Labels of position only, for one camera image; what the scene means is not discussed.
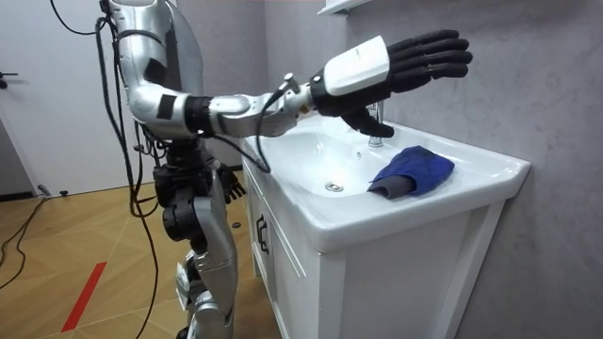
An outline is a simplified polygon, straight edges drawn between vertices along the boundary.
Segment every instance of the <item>cabinet handle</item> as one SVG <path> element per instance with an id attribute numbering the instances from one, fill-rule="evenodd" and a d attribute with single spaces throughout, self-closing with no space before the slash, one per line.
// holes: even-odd
<path id="1" fill-rule="evenodd" d="M 264 220 L 264 215 L 261 215 L 260 218 L 255 222 L 255 229 L 257 230 L 257 241 L 260 243 L 260 249 L 267 254 L 270 254 L 268 250 L 268 243 L 264 241 L 264 236 L 262 235 L 262 230 L 267 230 L 268 225 Z"/>
<path id="2" fill-rule="evenodd" d="M 262 230 L 267 230 L 268 229 L 268 225 L 266 224 L 266 222 L 264 221 L 264 225 L 262 225 L 259 229 L 259 234 L 260 234 L 260 248 L 262 251 L 264 251 L 266 254 L 270 254 L 270 252 L 268 251 L 268 243 L 266 241 L 264 241 L 264 236 L 262 235 Z"/>
<path id="3" fill-rule="evenodd" d="M 257 234 L 257 238 L 262 239 L 262 235 L 260 234 L 260 224 L 264 222 L 264 215 L 260 215 L 260 218 L 255 221 L 255 233 Z"/>

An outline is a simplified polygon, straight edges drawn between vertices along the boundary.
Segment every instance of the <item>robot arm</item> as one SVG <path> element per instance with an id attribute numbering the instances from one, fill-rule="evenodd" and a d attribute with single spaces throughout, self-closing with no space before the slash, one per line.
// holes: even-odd
<path id="1" fill-rule="evenodd" d="M 164 139 L 195 137 L 200 131 L 255 135 L 270 94 L 207 97 L 165 86 L 171 6 L 159 0 L 109 0 L 108 8 L 118 30 L 122 75 L 135 119 Z M 295 126 L 299 112 L 310 110 L 310 101 L 308 87 L 287 93 L 268 107 L 261 134 L 276 137 Z"/>
<path id="2" fill-rule="evenodd" d="M 118 28 L 122 74 L 134 117 L 156 136 L 188 138 L 200 132 L 248 137 L 256 134 L 270 93 L 198 96 L 164 86 L 171 6 L 165 0 L 109 0 Z M 296 125 L 300 113 L 342 117 L 359 132 L 392 137 L 393 129 L 369 117 L 366 105 L 392 92 L 418 88 L 439 77 L 463 77 L 471 54 L 456 31 L 443 30 L 386 46 L 381 37 L 330 60 L 308 84 L 269 105 L 260 134 L 278 137 Z M 196 43 L 196 41 L 178 41 Z"/>

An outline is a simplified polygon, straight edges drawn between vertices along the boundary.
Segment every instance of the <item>cabinet door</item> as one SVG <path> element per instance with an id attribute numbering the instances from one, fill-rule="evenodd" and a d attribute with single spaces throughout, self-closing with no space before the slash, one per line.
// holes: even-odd
<path id="1" fill-rule="evenodd" d="M 269 295 L 272 295 L 273 267 L 271 256 L 270 223 L 266 213 L 266 203 L 257 192 L 253 181 L 245 173 L 247 179 L 247 213 L 249 216 L 250 238 L 253 257 L 255 258 Z"/>
<path id="2" fill-rule="evenodd" d="M 272 302 L 274 313 L 281 325 L 284 339 L 309 338 L 311 315 L 308 313 L 308 281 L 301 268 L 294 264 L 292 256 L 295 254 L 287 245 L 281 228 L 270 221 L 276 295 Z"/>

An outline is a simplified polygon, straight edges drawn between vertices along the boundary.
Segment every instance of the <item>blue cloth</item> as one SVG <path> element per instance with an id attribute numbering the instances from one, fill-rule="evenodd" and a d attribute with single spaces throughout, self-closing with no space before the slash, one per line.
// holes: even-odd
<path id="1" fill-rule="evenodd" d="M 427 193 L 444 183 L 454 170 L 454 163 L 421 146 L 409 147 L 383 168 L 371 183 L 392 175 L 407 176 L 415 181 L 416 188 L 409 195 Z"/>

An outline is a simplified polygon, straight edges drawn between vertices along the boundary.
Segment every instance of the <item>sink drain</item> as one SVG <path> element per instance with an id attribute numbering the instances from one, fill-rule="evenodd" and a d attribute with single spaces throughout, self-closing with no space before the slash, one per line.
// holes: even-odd
<path id="1" fill-rule="evenodd" d="M 327 185 L 325 185 L 325 188 L 332 192 L 341 192 L 343 190 L 343 186 L 338 183 L 327 183 Z"/>

